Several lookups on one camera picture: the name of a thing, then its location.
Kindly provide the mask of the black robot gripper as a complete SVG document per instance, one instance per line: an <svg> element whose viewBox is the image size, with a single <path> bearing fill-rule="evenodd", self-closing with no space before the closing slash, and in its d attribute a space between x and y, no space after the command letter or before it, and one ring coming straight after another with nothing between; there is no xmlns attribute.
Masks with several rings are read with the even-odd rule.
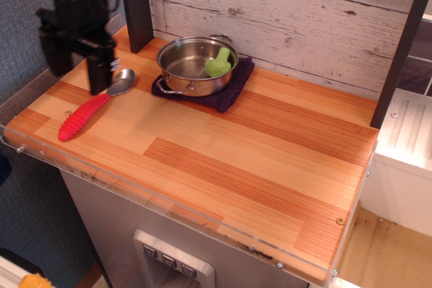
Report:
<svg viewBox="0 0 432 288"><path fill-rule="evenodd" d="M54 9L40 8L40 43L56 77L73 69L72 52L87 57L90 93L98 95L111 85L115 42L105 27L117 3L109 0L53 0Z"/></svg>

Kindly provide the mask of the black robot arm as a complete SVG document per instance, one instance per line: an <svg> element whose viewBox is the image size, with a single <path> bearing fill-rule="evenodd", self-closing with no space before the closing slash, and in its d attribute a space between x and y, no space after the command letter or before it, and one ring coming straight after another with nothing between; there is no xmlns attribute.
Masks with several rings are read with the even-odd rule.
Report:
<svg viewBox="0 0 432 288"><path fill-rule="evenodd" d="M115 41L105 27L108 0L54 0L53 10L39 9L40 43L51 72L63 76L74 68L74 53L87 60L90 92L97 95L111 85L116 68Z"/></svg>

